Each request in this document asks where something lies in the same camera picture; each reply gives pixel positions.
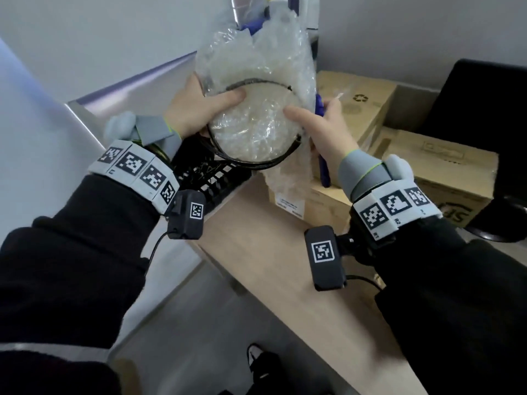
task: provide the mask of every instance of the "bubble wrap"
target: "bubble wrap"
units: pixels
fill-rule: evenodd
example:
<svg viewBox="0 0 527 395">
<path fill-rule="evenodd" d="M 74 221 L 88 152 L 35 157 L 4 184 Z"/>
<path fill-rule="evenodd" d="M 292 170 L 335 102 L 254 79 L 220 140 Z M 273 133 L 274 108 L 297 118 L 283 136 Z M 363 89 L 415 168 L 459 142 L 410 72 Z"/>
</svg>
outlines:
<svg viewBox="0 0 527 395">
<path fill-rule="evenodd" d="M 283 155 L 301 127 L 283 113 L 286 105 L 315 110 L 315 67 L 308 35 L 296 14 L 287 8 L 275 12 L 262 29 L 251 37 L 238 31 L 233 21 L 223 22 L 210 41 L 198 50 L 195 71 L 206 96 L 225 92 L 229 86 L 247 79 L 269 83 L 243 86 L 247 98 L 239 106 L 216 116 L 210 123 L 218 144 L 230 157 L 262 162 Z M 302 136 L 302 142 L 308 141 Z M 280 165 L 264 171 L 267 184 L 275 192 L 309 183 L 309 146 L 300 146 Z"/>
</svg>

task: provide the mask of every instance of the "recycling symbol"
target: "recycling symbol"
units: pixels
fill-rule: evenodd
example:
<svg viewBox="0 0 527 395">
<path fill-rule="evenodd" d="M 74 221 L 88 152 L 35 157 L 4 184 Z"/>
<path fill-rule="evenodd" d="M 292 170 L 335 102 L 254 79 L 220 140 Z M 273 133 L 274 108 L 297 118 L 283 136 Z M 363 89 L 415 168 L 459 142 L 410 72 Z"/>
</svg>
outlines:
<svg viewBox="0 0 527 395">
<path fill-rule="evenodd" d="M 368 100 L 368 97 L 364 94 L 356 94 L 355 97 L 353 97 L 355 101 L 358 103 L 365 103 Z"/>
</svg>

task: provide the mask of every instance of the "black pants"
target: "black pants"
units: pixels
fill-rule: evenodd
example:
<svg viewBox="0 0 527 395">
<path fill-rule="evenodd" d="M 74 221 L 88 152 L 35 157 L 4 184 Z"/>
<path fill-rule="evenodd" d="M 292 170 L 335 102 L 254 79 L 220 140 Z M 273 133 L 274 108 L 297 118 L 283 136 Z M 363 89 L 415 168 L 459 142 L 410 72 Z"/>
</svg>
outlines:
<svg viewBox="0 0 527 395">
<path fill-rule="evenodd" d="M 247 395 L 292 395 L 293 387 L 286 377 L 277 354 L 263 352 L 251 366 L 253 385 Z M 220 395 L 232 395 L 229 391 Z"/>
</svg>

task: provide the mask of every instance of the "sneaker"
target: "sneaker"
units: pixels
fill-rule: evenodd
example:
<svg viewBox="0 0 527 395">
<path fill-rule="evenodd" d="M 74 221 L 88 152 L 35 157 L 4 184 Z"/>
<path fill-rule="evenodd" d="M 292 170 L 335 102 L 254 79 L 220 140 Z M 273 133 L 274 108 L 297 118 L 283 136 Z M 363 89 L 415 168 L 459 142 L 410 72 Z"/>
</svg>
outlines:
<svg viewBox="0 0 527 395">
<path fill-rule="evenodd" d="M 260 355 L 265 352 L 257 344 L 251 344 L 247 348 L 247 363 L 249 364 L 249 369 L 253 365 L 254 361 L 260 357 Z"/>
</svg>

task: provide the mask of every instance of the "qr code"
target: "qr code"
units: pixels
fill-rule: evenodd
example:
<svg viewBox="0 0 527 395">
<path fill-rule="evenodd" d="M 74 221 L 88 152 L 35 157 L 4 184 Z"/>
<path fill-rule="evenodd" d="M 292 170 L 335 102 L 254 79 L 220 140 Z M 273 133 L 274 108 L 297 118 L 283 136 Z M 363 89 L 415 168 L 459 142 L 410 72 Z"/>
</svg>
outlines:
<svg viewBox="0 0 527 395">
<path fill-rule="evenodd" d="M 119 169 L 135 176 L 146 164 L 146 160 L 139 158 L 137 155 L 131 152 L 127 152 L 121 159 L 119 159 L 115 167 L 118 167 Z"/>
<path fill-rule="evenodd" d="M 141 175 L 141 180 L 147 183 L 154 190 L 157 190 L 166 178 L 167 177 L 164 174 L 162 174 L 155 168 L 155 166 L 152 165 L 150 165 Z"/>
<path fill-rule="evenodd" d="M 365 210 L 360 212 L 360 216 L 363 218 L 364 223 L 366 223 L 370 230 L 388 221 L 385 213 L 377 203 L 373 204 L 372 206 L 368 206 Z"/>
<path fill-rule="evenodd" d="M 190 219 L 203 219 L 203 204 L 190 203 Z"/>
<path fill-rule="evenodd" d="M 333 246 L 331 245 L 331 240 L 329 239 L 326 241 L 312 243 L 311 249 L 313 250 L 313 259 L 315 260 L 315 263 L 329 262 L 335 259 Z"/>
<path fill-rule="evenodd" d="M 112 163 L 115 158 L 119 155 L 119 153 L 122 151 L 122 148 L 117 147 L 110 147 L 106 150 L 105 153 L 102 154 L 102 157 L 97 159 L 99 162 L 103 163 Z"/>
<path fill-rule="evenodd" d="M 381 197 L 380 201 L 392 216 L 412 207 L 410 202 L 408 202 L 403 193 L 399 190 Z"/>
<path fill-rule="evenodd" d="M 174 198 L 174 195 L 174 187 L 172 187 L 172 184 L 170 184 L 170 182 L 167 182 L 167 185 L 163 188 L 163 191 L 161 192 L 161 196 L 163 197 L 167 205 L 170 205 L 170 202 Z"/>
<path fill-rule="evenodd" d="M 419 187 L 407 188 L 405 191 L 406 194 L 410 196 L 415 205 L 421 206 L 430 204 L 430 200 L 426 197 L 426 195 L 423 194 Z"/>
</svg>

